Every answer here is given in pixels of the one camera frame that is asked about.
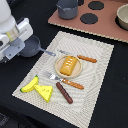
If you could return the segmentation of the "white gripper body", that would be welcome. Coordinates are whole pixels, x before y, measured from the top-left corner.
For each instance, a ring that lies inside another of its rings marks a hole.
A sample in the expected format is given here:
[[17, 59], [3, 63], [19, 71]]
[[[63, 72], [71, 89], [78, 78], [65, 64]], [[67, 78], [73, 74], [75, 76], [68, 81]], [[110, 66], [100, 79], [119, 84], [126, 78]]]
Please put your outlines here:
[[15, 20], [9, 29], [0, 28], [0, 63], [11, 60], [25, 48], [25, 41], [33, 34], [29, 19]]

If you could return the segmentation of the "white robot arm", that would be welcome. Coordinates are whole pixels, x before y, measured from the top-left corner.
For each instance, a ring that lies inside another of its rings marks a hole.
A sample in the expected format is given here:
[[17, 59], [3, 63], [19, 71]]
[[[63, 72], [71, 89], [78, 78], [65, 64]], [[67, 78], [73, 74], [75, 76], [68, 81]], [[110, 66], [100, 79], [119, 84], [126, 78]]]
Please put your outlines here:
[[28, 18], [16, 23], [7, 0], [0, 0], [0, 63], [7, 62], [25, 48], [33, 34]]

